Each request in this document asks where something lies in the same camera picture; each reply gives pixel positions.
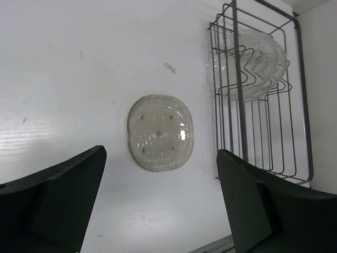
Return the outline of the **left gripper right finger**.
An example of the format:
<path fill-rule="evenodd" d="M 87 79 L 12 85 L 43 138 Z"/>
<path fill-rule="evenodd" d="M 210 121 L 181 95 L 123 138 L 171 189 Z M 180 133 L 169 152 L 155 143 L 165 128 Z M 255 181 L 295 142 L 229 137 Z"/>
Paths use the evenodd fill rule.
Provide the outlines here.
<path fill-rule="evenodd" d="M 336 195 L 289 182 L 228 150 L 216 157 L 237 252 L 336 252 Z"/>

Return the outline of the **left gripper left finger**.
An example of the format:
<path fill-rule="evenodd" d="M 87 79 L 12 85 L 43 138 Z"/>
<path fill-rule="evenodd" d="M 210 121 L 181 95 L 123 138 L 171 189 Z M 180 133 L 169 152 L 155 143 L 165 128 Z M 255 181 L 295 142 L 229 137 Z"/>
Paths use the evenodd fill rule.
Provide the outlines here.
<path fill-rule="evenodd" d="M 92 147 L 1 184 L 1 252 L 80 252 L 107 153 Z"/>

